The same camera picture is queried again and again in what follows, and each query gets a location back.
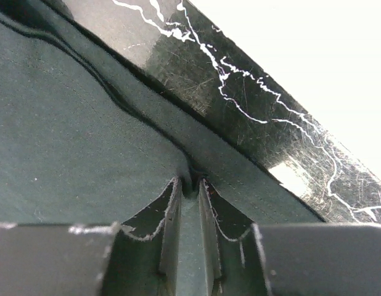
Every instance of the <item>dark green fabric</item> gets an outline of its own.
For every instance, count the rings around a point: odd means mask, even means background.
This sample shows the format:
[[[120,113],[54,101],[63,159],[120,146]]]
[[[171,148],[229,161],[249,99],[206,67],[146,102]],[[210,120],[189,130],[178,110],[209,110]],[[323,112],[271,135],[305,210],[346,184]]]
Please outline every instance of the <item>dark green fabric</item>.
[[[40,1],[26,2],[56,37],[0,13],[0,221],[124,221],[158,196],[173,176],[189,180],[184,154],[120,109],[90,71],[48,42],[58,38],[120,99],[179,142],[207,169],[221,195],[246,215],[260,223],[318,221],[73,24]]]

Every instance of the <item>white background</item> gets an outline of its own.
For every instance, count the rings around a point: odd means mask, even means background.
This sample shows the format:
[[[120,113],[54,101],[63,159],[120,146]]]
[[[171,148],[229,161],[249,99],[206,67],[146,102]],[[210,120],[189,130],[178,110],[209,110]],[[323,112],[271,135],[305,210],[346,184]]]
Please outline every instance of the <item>white background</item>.
[[[191,2],[381,179],[381,1]]]

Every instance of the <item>white vein pattern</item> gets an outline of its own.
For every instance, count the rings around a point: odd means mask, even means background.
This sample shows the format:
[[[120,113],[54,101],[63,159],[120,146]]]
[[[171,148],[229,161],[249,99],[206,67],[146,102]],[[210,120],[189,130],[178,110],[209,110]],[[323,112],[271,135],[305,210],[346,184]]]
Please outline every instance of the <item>white vein pattern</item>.
[[[141,6],[137,6],[134,4],[128,4],[124,1],[119,0],[112,0],[112,2],[120,7],[124,7],[131,10],[136,10],[140,13],[141,18],[145,23],[153,26],[156,28],[161,34],[167,36],[168,38],[176,38],[182,42],[193,42],[199,45],[200,50],[211,60],[212,67],[216,70],[218,78],[221,82],[221,85],[218,87],[218,91],[222,98],[225,101],[232,102],[237,110],[245,117],[247,117],[249,120],[259,123],[259,124],[267,124],[269,122],[279,122],[279,123],[285,123],[286,125],[291,125],[294,128],[298,129],[304,137],[306,137],[314,147],[321,150],[321,152],[326,155],[329,162],[333,166],[333,173],[330,177],[330,179],[326,182],[326,192],[327,196],[335,199],[337,202],[342,204],[346,209],[348,209],[351,217],[354,219],[354,221],[360,222],[357,217],[355,217],[355,213],[361,213],[364,212],[367,214],[373,221],[377,221],[377,217],[374,213],[376,210],[381,210],[381,205],[374,205],[370,207],[364,207],[364,208],[357,208],[351,206],[348,202],[346,202],[342,197],[339,196],[338,193],[334,192],[332,190],[332,183],[336,180],[338,175],[338,164],[340,164],[340,168],[342,168],[341,160],[336,156],[334,150],[332,149],[331,152],[327,151],[325,147],[323,146],[317,146],[314,143],[313,138],[311,135],[304,129],[304,127],[300,126],[299,124],[290,121],[288,119],[282,119],[282,118],[272,118],[270,120],[262,120],[259,118],[254,118],[251,115],[249,115],[242,107],[241,105],[233,98],[229,97],[225,92],[224,89],[226,87],[226,80],[230,77],[231,74],[234,73],[240,73],[244,78],[249,78],[252,81],[254,81],[260,89],[262,89],[266,93],[270,93],[275,97],[275,102],[277,104],[280,104],[285,108],[288,112],[294,114],[299,120],[303,122],[303,124],[307,127],[310,127],[312,133],[316,133],[317,135],[323,136],[324,135],[324,142],[327,142],[327,135],[324,133],[324,131],[321,131],[321,127],[317,126],[316,124],[309,121],[306,116],[308,114],[301,113],[299,111],[296,111],[294,109],[289,108],[284,102],[281,101],[281,94],[278,92],[274,92],[273,90],[269,89],[269,87],[265,83],[265,78],[268,78],[269,75],[261,76],[255,78],[249,71],[238,69],[235,65],[230,64],[227,62],[227,57],[223,57],[221,59],[217,59],[214,55],[214,52],[218,52],[218,50],[213,47],[211,44],[206,44],[201,41],[199,35],[196,33],[196,31],[193,29],[192,22],[188,16],[187,9],[183,5],[183,0],[176,6],[176,9],[178,11],[182,11],[184,13],[187,26],[179,23],[179,22],[165,22],[165,18],[161,13],[159,3],[157,0],[150,0],[150,5],[156,10],[157,17],[162,21],[163,24],[172,27],[170,30],[162,28],[160,25],[156,24],[153,20],[148,19],[144,15],[144,10]],[[216,28],[214,25],[211,26],[211,29],[217,33],[221,32],[220,29]]]

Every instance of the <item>black marbled surface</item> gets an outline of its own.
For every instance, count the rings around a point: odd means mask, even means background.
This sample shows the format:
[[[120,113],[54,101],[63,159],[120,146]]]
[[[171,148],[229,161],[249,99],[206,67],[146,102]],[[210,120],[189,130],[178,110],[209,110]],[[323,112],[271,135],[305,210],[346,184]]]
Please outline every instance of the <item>black marbled surface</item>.
[[[381,223],[378,178],[192,4],[63,1],[76,22],[160,81],[327,221]]]

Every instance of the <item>scratched glossy surface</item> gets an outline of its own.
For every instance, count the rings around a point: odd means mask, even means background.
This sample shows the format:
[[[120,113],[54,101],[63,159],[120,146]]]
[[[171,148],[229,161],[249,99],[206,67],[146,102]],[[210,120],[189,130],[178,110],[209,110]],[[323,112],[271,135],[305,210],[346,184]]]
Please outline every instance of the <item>scratched glossy surface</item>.
[[[63,1],[327,221],[381,223],[377,177],[187,1]]]

